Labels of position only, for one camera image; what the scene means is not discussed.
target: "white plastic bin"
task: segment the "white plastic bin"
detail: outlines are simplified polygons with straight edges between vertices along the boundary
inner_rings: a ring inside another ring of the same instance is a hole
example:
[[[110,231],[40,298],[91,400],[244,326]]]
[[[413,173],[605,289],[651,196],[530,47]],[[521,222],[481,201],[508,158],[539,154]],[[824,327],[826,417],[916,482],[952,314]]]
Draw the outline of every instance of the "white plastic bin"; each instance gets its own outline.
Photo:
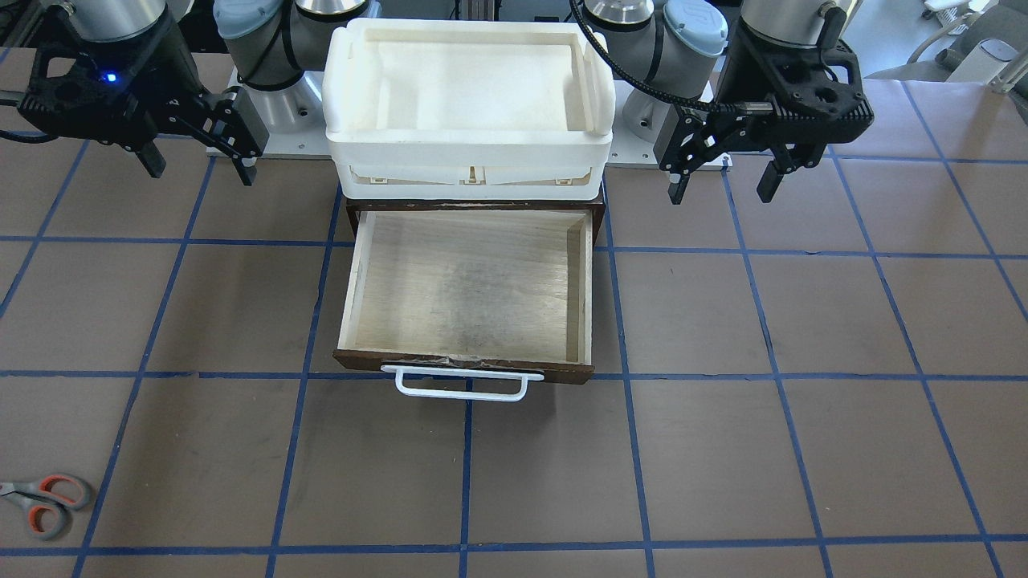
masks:
[[[611,147],[614,80],[575,24],[359,19],[323,91],[351,198],[588,201]]]

